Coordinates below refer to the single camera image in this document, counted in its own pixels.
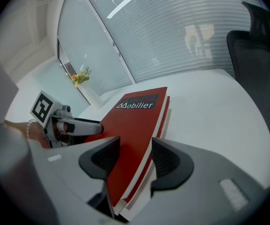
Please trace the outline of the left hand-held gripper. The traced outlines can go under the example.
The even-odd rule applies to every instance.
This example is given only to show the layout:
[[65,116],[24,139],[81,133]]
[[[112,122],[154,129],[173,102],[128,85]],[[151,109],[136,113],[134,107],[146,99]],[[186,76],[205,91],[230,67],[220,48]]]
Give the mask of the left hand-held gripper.
[[72,118],[71,108],[41,91],[30,111],[43,127],[50,148],[66,147],[73,144],[69,136],[98,135],[104,127],[99,122]]

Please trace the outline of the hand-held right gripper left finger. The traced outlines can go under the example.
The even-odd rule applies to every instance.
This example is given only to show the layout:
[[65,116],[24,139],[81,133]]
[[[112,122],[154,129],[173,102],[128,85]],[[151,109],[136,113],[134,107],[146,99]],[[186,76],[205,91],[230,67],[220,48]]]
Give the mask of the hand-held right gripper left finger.
[[44,150],[29,140],[33,164],[51,200],[57,225],[118,225],[97,210],[109,200],[106,180],[120,153],[120,138]]

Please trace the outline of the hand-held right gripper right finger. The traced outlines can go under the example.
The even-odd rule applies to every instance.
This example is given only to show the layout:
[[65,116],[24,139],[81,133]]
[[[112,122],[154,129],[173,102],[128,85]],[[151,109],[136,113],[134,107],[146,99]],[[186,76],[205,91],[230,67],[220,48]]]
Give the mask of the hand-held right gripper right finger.
[[270,194],[227,158],[166,139],[152,139],[156,180],[133,225],[242,225]]

